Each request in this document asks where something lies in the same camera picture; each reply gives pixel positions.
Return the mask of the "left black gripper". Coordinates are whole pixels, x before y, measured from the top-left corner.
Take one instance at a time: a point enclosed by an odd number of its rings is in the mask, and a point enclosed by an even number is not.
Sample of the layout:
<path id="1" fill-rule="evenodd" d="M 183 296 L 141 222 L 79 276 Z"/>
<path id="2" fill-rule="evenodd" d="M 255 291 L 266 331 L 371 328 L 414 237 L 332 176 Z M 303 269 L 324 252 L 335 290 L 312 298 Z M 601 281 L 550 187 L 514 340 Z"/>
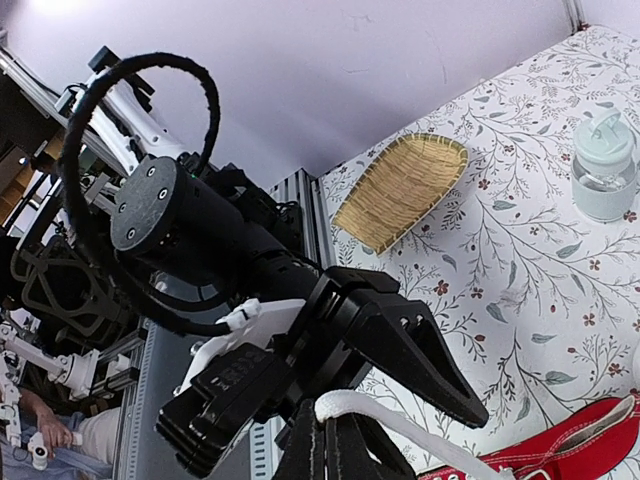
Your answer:
<path id="1" fill-rule="evenodd" d="M 333 266 L 321 274 L 290 330 L 279 337 L 279 356 L 292 369 L 280 417 L 292 420 L 303 400 L 353 386 L 370 370 L 367 361 L 463 425 L 486 425 L 488 411 L 431 311 L 399 295 L 399 288 L 380 271 Z"/>

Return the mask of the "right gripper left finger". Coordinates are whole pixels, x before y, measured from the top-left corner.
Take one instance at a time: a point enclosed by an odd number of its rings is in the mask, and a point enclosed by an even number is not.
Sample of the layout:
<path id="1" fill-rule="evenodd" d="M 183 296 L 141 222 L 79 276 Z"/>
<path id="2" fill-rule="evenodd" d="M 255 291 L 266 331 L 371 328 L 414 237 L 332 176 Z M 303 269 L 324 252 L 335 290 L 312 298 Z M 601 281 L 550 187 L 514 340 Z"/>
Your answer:
<path id="1" fill-rule="evenodd" d="M 322 480 L 325 475 L 325 438 L 315 402 L 304 400 L 273 480 Z"/>

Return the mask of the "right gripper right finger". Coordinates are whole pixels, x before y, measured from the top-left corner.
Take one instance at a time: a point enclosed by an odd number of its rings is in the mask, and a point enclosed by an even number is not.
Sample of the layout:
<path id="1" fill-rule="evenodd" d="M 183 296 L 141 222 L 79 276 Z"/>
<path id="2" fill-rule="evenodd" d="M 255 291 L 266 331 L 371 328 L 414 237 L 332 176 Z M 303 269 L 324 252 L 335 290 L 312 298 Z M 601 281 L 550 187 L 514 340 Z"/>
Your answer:
<path id="1" fill-rule="evenodd" d="M 325 472 L 334 480 L 412 480 L 415 471 L 374 419 L 346 414 L 329 419 L 325 432 Z"/>

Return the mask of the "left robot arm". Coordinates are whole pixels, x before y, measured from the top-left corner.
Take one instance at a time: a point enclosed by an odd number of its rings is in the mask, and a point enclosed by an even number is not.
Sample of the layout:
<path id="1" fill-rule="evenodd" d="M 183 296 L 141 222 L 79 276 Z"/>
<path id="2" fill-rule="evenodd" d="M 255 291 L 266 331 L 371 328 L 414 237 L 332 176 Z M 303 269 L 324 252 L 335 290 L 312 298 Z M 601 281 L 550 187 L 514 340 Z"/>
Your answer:
<path id="1" fill-rule="evenodd" d="M 209 110 L 204 146 L 191 166 L 162 152 L 134 167 L 104 242 L 80 189 L 83 134 L 111 88 L 153 67 L 200 82 Z M 304 401 L 354 388 L 374 368 L 463 425 L 484 426 L 488 411 L 424 302 L 403 297 L 384 272 L 311 266 L 248 205 L 242 171 L 204 173 L 219 124 L 209 72 L 156 52 L 106 67 L 75 107 L 63 144 L 65 207 L 81 245 L 141 314 L 205 339 L 158 430 L 203 439 L 275 415 L 294 421 Z"/>

